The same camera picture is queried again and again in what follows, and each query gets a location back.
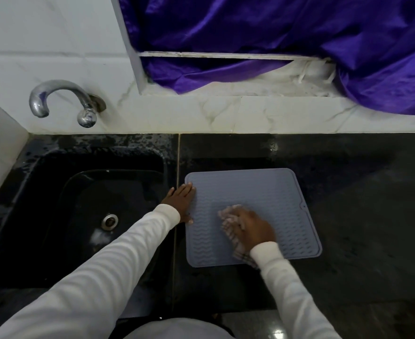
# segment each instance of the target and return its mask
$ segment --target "checkered rag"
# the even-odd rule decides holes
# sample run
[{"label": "checkered rag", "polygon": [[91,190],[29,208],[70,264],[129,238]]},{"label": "checkered rag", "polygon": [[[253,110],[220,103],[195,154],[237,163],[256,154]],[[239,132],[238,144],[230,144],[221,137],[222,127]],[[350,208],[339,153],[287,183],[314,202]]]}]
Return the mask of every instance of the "checkered rag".
[{"label": "checkered rag", "polygon": [[243,221],[238,216],[232,214],[232,211],[236,208],[244,207],[241,205],[234,205],[218,212],[218,216],[223,220],[222,230],[225,232],[233,244],[233,257],[257,269],[258,266],[256,265],[256,262],[253,260],[253,258],[250,257],[250,253],[245,250],[244,245],[242,245],[236,234],[234,234],[233,228],[231,226],[232,224],[237,223],[243,230],[245,229]]}]

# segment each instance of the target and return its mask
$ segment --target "sink drain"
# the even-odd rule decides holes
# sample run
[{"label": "sink drain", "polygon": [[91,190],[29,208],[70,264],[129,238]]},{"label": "sink drain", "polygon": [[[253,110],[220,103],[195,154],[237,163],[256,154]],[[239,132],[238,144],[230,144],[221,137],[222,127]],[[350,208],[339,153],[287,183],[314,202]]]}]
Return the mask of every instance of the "sink drain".
[{"label": "sink drain", "polygon": [[107,214],[101,222],[103,230],[111,231],[118,225],[118,217],[115,214]]}]

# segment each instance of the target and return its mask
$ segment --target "gray silicone mat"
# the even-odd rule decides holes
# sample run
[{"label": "gray silicone mat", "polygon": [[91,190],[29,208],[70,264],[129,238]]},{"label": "gray silicone mat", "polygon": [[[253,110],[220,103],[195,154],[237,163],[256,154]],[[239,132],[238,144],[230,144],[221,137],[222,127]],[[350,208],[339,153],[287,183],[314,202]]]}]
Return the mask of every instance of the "gray silicone mat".
[{"label": "gray silicone mat", "polygon": [[190,173],[185,183],[197,188],[186,226],[187,261],[194,268],[233,265],[232,245],[220,228],[217,212],[236,204],[254,210],[275,229],[287,259],[317,257],[322,246],[308,207],[290,169],[256,169]]}]

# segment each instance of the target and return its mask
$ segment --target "purple satin fabric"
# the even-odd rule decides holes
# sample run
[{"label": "purple satin fabric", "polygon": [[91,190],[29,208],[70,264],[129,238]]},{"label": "purple satin fabric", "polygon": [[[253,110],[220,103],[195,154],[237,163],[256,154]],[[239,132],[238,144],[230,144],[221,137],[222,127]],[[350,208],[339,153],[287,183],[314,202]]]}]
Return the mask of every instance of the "purple satin fabric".
[{"label": "purple satin fabric", "polygon": [[[415,115],[415,0],[120,0],[120,6],[139,51],[328,56],[352,100]],[[142,63],[177,93],[287,64],[160,57]]]}]

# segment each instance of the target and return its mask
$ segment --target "faucet spout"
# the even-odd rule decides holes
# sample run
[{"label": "faucet spout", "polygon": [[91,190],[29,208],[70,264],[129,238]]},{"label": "faucet spout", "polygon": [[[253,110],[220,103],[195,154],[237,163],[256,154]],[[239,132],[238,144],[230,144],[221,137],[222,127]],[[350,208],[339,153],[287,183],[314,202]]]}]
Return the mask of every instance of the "faucet spout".
[{"label": "faucet spout", "polygon": [[70,90],[79,99],[83,106],[83,110],[77,115],[77,122],[82,127],[93,127],[96,124],[96,112],[103,109],[98,109],[97,102],[92,100],[90,95],[81,87],[73,82],[65,81],[64,79],[52,79],[37,85],[30,93],[29,106],[30,110],[36,117],[47,117],[49,115],[49,108],[47,98],[56,90]]}]

